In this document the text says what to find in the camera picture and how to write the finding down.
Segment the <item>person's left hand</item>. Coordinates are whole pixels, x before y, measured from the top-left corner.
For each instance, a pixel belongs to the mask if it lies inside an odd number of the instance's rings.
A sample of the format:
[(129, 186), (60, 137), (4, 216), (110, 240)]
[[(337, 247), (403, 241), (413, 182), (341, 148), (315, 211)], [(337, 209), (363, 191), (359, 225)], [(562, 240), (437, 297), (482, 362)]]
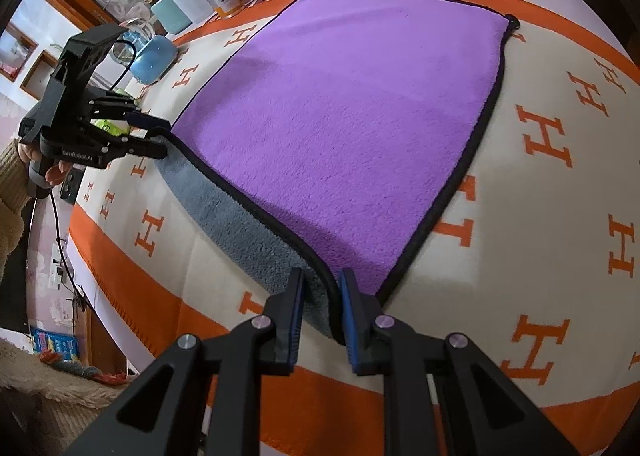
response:
[(53, 161), (49, 158), (43, 158), (37, 144), (25, 145), (19, 143), (17, 145), (17, 152), (21, 161), (26, 165), (27, 172), (30, 172), (36, 164), (44, 165), (47, 168), (43, 174), (40, 174), (42, 185), (46, 188), (60, 185), (68, 172), (73, 168), (73, 164), (70, 162), (63, 160)]

